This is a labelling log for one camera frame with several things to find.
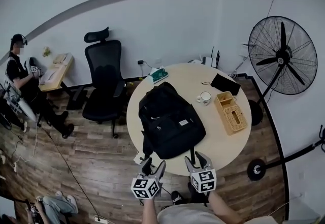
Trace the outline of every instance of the black pants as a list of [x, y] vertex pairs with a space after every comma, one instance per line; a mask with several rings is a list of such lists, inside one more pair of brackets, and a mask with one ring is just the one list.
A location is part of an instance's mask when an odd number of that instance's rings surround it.
[[24, 124], [20, 122], [15, 112], [11, 110], [10, 106], [7, 104], [7, 101], [3, 98], [0, 99], [0, 113], [3, 114], [10, 123], [15, 124], [24, 130]]
[[64, 121], [62, 120], [62, 118], [60, 118], [60, 116], [54, 113], [51, 105], [46, 99], [45, 93], [39, 91], [37, 97], [28, 103], [33, 109], [34, 113], [40, 113], [61, 134], [65, 134], [67, 132], [67, 127], [64, 125]]
[[179, 200], [175, 203], [175, 205], [186, 204], [186, 203], [208, 203], [208, 199], [205, 194], [200, 194], [195, 190], [191, 182], [187, 183], [188, 190], [191, 194], [191, 198], [189, 200]]

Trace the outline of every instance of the person's hand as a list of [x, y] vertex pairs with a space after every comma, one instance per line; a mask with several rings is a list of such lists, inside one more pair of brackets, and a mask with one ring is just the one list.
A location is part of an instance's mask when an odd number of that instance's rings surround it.
[[14, 217], [8, 216], [8, 218], [13, 224], [18, 224], [17, 220]]
[[39, 72], [32, 72], [32, 76], [33, 76], [35, 79], [38, 79], [38, 78], [39, 78]]
[[35, 206], [38, 209], [39, 213], [43, 212], [42, 203], [40, 203], [39, 201], [35, 201]]

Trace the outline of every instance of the desk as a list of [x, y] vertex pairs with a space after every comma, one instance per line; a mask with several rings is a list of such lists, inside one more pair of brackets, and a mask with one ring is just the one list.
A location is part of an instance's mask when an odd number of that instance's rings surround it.
[[[69, 96], [71, 96], [72, 93], [68, 89], [68, 87], [64, 84], [63, 78], [67, 74], [67, 71], [69, 70], [69, 68], [72, 64], [72, 61], [73, 61], [73, 56], [70, 59], [69, 63], [67, 65], [65, 65], [62, 69], [60, 69], [60, 71], [57, 72], [57, 74], [55, 75], [55, 81], [51, 82], [51, 83], [39, 85], [40, 90], [41, 91], [51, 91], [51, 90], [59, 89], [62, 87], [65, 90], [65, 92], [67, 92], [69, 94]], [[49, 70], [54, 69], [54, 68], [55, 68], [55, 64], [53, 64], [53, 63], [48, 67]]]
[[[202, 85], [201, 82], [212, 82], [217, 73], [228, 79], [231, 78], [222, 71], [200, 64], [182, 63], [168, 66], [165, 69], [169, 73], [167, 78], [161, 80], [156, 85], [153, 85], [147, 77], [135, 89], [129, 101], [126, 122], [129, 135], [135, 147], [143, 154], [143, 135], [141, 133], [143, 127], [138, 116], [139, 101], [154, 86], [167, 81], [175, 87], [179, 95], [193, 105], [205, 127], [207, 134], [205, 138], [195, 146], [194, 150], [202, 152], [210, 157], [215, 170], [225, 167], [243, 150], [250, 134], [251, 112], [247, 97], [243, 90], [240, 88], [235, 97], [237, 98], [236, 103], [241, 108], [248, 126], [247, 128], [228, 136], [222, 124], [220, 115], [213, 104], [216, 95], [221, 93], [221, 91], [211, 87], [210, 85]], [[200, 103], [196, 102], [196, 97], [203, 91], [208, 91], [212, 95], [212, 101], [207, 106], [202, 106]], [[184, 161], [186, 155], [190, 158], [190, 151], [175, 158], [166, 160], [166, 171], [178, 175], [189, 175]], [[153, 153], [151, 157], [152, 164], [158, 166], [161, 159], [156, 153]]]

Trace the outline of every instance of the black backpack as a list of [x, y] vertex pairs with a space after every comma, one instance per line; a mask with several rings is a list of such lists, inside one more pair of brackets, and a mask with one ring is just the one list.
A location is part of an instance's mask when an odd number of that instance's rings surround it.
[[174, 158], [197, 145], [206, 135], [195, 109], [168, 82], [154, 87], [139, 103], [143, 152], [160, 159]]

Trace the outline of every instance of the gray shirt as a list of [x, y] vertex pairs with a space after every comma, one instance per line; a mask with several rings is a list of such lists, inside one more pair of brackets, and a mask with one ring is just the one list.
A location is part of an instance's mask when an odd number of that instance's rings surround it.
[[[162, 210], [158, 216], [159, 224], [224, 224], [213, 212], [202, 204], [182, 204]], [[247, 224], [277, 224], [272, 217], [255, 218]]]

